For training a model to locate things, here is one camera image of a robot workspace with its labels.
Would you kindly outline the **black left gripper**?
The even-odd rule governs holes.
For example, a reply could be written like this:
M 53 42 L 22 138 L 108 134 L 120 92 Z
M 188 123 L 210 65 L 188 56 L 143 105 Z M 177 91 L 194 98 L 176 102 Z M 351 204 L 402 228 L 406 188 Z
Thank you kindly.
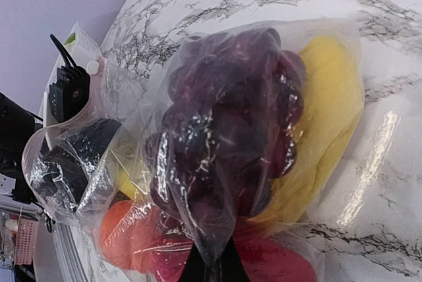
M 74 213 L 120 126 L 114 119 L 100 118 L 56 137 L 55 146 L 34 162 L 31 185 L 40 198 L 56 211 Z

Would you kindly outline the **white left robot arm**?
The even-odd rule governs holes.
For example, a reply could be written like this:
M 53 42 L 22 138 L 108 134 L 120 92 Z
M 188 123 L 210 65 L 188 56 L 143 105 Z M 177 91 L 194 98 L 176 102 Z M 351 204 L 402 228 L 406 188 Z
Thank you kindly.
M 36 131 L 33 114 L 6 96 L 1 96 L 1 174 L 16 180 L 14 200 L 35 203 L 35 194 L 47 202 L 75 212 L 93 171 L 120 128 L 113 119 L 98 119 L 76 131 L 57 137 L 56 145 L 42 144 L 35 160 L 35 175 L 29 184 L 22 172 L 22 153 Z

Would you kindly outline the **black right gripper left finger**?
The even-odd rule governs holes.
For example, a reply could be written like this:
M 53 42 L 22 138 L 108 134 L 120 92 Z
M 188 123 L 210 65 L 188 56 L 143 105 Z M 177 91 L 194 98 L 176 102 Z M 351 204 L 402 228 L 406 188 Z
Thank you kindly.
M 205 282 L 206 266 L 196 245 L 193 245 L 178 282 Z

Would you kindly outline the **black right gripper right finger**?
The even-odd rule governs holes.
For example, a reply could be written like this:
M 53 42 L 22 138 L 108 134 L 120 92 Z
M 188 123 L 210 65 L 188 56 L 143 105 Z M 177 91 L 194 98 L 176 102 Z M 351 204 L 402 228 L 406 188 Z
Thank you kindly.
M 220 282 L 250 282 L 241 262 L 234 239 L 228 241 L 222 255 L 217 261 L 217 281 Z

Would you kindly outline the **clear zip top bag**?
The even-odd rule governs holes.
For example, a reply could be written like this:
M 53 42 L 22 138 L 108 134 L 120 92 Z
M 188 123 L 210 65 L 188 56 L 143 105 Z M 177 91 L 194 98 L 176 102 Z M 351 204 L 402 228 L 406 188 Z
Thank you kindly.
M 82 109 L 29 139 L 24 177 L 118 281 L 318 281 L 320 256 L 272 235 L 345 151 L 359 60 L 346 19 L 191 34 L 148 81 L 101 59 Z

